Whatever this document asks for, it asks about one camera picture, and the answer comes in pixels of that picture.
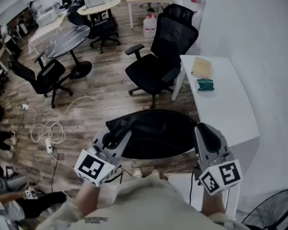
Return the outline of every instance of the notebook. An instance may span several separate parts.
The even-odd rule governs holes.
[[[200,79],[211,78],[211,62],[200,57],[196,57],[191,74]]]

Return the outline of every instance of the wooden floor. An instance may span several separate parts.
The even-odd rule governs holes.
[[[37,122],[46,123],[50,119],[59,119],[65,112],[68,105],[81,96],[93,96],[102,101],[113,111],[105,108],[98,102],[91,99],[83,99],[75,103],[64,116],[61,124],[66,132],[66,141],[56,146],[63,161],[71,166],[75,165],[77,157],[82,149],[88,148],[92,138],[102,128],[105,122],[113,118],[126,115],[132,112],[148,109],[151,104],[151,95],[137,91],[134,96],[129,96],[128,90],[135,85],[128,78],[125,69],[136,60],[135,55],[127,56],[125,50],[135,44],[143,44],[145,48],[141,50],[142,55],[151,53],[150,46],[152,39],[143,36],[143,20],[147,15],[143,7],[134,5],[133,24],[134,29],[130,29],[128,6],[122,2],[112,9],[119,25],[120,46],[113,42],[106,42],[104,53],[100,54],[98,47],[100,42],[91,48],[90,39],[86,39],[78,46],[74,53],[80,61],[88,60],[92,63],[92,71],[82,79],[64,82],[63,86],[73,91],[73,96],[66,92],[58,91],[55,100],[57,108],[51,108],[51,95],[45,98],[38,95],[33,90],[30,83],[15,76],[12,71],[8,72],[10,82],[5,85],[5,93],[0,96],[0,104],[5,109],[5,116],[0,123],[0,130],[14,130],[20,138],[11,160],[5,152],[0,151],[0,162],[7,161],[15,167],[27,168],[36,173],[32,180],[39,179],[39,185],[50,190],[50,181],[54,170],[55,161],[46,153],[44,138],[39,143],[34,143],[30,139],[30,128],[34,121],[33,111],[19,114],[22,104],[29,105],[37,113]],[[17,44],[24,51],[19,57],[19,61],[32,69],[36,74],[40,71],[37,63],[34,63],[36,55],[28,52],[28,37],[21,39]],[[74,66],[74,61],[70,54],[57,58],[65,67],[68,74]],[[190,86],[185,80],[176,101],[171,101],[171,93],[161,93],[156,97],[156,108],[167,108],[180,111],[198,120],[198,114]],[[54,129],[54,138],[60,138],[60,132]],[[196,163],[195,154],[179,155],[174,158],[155,160],[155,161],[123,161],[123,168],[132,172],[133,168],[142,167],[145,173],[150,173],[154,168],[159,168],[162,172],[190,172]],[[70,190],[78,188],[79,178],[68,167],[59,164],[53,181],[54,190]]]

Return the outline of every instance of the black marble table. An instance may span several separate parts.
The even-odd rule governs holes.
[[[79,62],[73,53],[73,49],[81,44],[90,34],[90,28],[87,25],[78,25],[58,34],[58,36],[45,49],[47,58],[62,56],[68,52],[72,55],[76,65],[71,72],[71,79],[79,79],[86,76],[92,69],[92,63],[89,61]]]

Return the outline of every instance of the white cable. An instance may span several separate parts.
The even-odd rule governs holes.
[[[94,101],[97,101],[97,102],[103,104],[101,101],[99,101],[99,100],[97,100],[97,99],[95,99],[95,98],[93,98],[93,97],[91,97],[91,96],[83,96],[83,97],[77,98],[77,99],[75,99],[75,100],[67,107],[66,111],[63,113],[63,115],[61,116],[61,118],[60,118],[58,121],[56,121],[56,120],[49,120],[48,122],[46,122],[45,125],[44,125],[44,124],[36,124],[36,123],[35,123],[35,122],[36,122],[36,111],[35,111],[34,109],[32,109],[32,108],[28,108],[28,110],[34,111],[34,123],[33,123],[33,126],[32,126],[32,128],[31,128],[31,130],[30,130],[30,136],[31,136],[32,141],[33,141],[34,143],[38,143],[38,142],[41,140],[41,138],[42,138],[45,134],[48,133],[48,138],[50,139],[50,142],[51,142],[51,143],[53,143],[53,144],[61,144],[62,142],[64,142],[65,139],[66,139],[66,135],[65,135],[64,127],[60,124],[60,121],[62,120],[62,118],[64,117],[64,115],[66,114],[66,112],[68,111],[68,109],[70,108],[70,106],[71,106],[74,102],[76,102],[76,101],[78,101],[78,100],[80,100],[80,99],[83,99],[83,98],[90,98],[90,99],[92,99],[92,100],[94,100]],[[113,111],[113,109],[111,109],[110,107],[106,106],[105,104],[103,104],[103,105],[104,105],[106,108],[108,108],[108,109],[110,109],[111,111]],[[55,125],[59,126],[59,127],[62,129],[62,138],[61,138],[61,140],[59,140],[59,141],[52,141],[52,140],[51,140],[51,137],[52,137],[52,135],[53,135],[53,133],[52,133],[52,128],[53,128]],[[34,130],[34,128],[35,128],[36,126],[42,126],[42,127],[43,127],[41,136],[38,137],[38,135],[37,135],[37,140],[35,140],[35,139],[33,138],[33,135],[32,135],[33,130]]]
[[[68,164],[66,164],[66,163],[64,163],[64,162],[61,162],[61,161],[57,160],[57,159],[52,155],[52,153],[51,153],[50,155],[52,156],[52,158],[53,158],[55,161],[57,161],[57,162],[59,162],[59,163],[61,163],[61,164],[64,164],[64,165],[70,167],[70,168],[73,170],[73,167],[71,167],[70,165],[68,165]]]

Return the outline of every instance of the electric fan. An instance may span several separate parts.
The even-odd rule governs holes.
[[[288,190],[262,202],[242,223],[251,230],[288,230]]]

